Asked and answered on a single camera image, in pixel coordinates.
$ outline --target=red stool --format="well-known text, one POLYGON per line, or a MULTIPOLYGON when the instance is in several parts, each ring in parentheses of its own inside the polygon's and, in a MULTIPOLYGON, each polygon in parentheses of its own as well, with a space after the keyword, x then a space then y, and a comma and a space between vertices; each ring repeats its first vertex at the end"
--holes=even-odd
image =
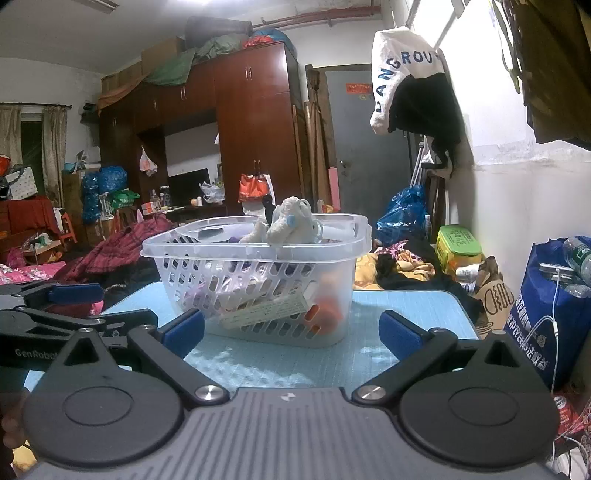
POLYGON ((78 240, 76 239, 76 234, 74 233, 74 229, 72 228, 72 222, 70 221, 70 215, 68 215, 66 212, 64 212, 64 214, 61 216, 61 222, 63 225, 63 229, 64 229, 64 234, 60 235, 60 240, 61 243, 64 245, 64 248, 66 248, 66 240, 71 238, 72 241, 77 244, 78 240))

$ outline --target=green bottle label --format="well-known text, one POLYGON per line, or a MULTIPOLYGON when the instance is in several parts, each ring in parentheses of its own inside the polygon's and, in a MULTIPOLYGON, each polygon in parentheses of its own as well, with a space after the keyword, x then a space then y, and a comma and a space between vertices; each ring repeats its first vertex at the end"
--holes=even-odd
POLYGON ((579 268, 582 268, 583 262, 589 255, 591 255, 591 248, 587 245, 579 245, 574 249, 573 261, 579 266, 579 268))

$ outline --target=stuffed animal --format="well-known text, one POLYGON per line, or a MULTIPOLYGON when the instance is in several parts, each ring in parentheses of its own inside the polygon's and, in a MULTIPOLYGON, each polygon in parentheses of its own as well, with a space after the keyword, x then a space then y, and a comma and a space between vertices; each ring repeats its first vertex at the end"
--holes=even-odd
POLYGON ((322 241, 322 224, 312 214, 306 200, 285 199, 275 208, 271 226, 261 216, 254 230, 240 243, 269 243, 271 245, 313 244, 322 241))

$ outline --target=metal screw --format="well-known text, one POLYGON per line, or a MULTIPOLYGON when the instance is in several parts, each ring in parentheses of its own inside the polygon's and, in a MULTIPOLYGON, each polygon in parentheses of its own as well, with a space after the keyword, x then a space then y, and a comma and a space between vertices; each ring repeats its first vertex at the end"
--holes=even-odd
POLYGON ((377 385, 364 385, 359 387, 356 393, 363 400, 380 400, 386 396, 386 391, 377 385))
POLYGON ((195 396, 199 400, 214 402, 220 400, 224 396, 224 391, 217 385, 205 385, 195 391, 195 396))

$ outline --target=ceiling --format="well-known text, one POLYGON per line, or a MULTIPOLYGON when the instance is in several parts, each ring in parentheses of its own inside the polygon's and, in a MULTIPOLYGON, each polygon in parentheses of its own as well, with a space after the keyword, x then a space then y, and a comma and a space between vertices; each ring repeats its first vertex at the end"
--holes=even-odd
POLYGON ((371 0, 114 0, 107 14, 89 0, 12 0, 0 11, 0 57, 46 61, 109 74, 142 50, 183 35, 191 15, 260 23, 371 0))

